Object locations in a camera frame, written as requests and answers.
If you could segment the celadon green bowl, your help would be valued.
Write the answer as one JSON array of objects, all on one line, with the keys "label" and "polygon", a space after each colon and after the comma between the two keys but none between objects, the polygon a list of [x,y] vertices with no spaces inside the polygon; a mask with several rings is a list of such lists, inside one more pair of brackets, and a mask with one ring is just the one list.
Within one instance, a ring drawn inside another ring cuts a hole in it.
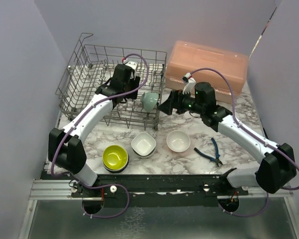
[{"label": "celadon green bowl", "polygon": [[159,94],[157,93],[152,93],[152,92],[143,93],[140,99],[143,109],[147,113],[151,112],[157,105],[158,98],[159,98]]}]

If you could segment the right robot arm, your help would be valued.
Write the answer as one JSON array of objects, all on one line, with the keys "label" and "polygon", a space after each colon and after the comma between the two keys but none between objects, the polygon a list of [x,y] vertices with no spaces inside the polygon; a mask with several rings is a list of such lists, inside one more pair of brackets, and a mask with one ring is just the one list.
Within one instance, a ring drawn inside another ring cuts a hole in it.
[{"label": "right robot arm", "polygon": [[206,126],[235,141],[259,163],[256,168],[233,168],[222,174],[219,189],[223,194],[230,195],[243,186],[260,187],[274,194],[296,176],[290,145],[278,145],[260,135],[253,138],[243,131],[244,125],[234,121],[232,112],[216,103],[215,91],[209,83],[197,83],[194,91],[192,97],[182,90],[172,90],[157,108],[167,115],[173,111],[179,115],[185,112],[199,114]]}]

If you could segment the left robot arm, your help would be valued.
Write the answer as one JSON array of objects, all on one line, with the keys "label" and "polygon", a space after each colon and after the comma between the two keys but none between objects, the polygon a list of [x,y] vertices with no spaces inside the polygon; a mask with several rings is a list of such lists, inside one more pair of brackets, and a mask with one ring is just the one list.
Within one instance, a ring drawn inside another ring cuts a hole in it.
[{"label": "left robot arm", "polygon": [[97,123],[123,99],[135,99],[140,77],[136,76],[138,63],[128,61],[118,64],[112,77],[99,86],[90,103],[62,129],[53,128],[48,138],[48,160],[69,171],[83,183],[88,196],[96,196],[100,184],[95,173],[87,165],[84,141]]}]

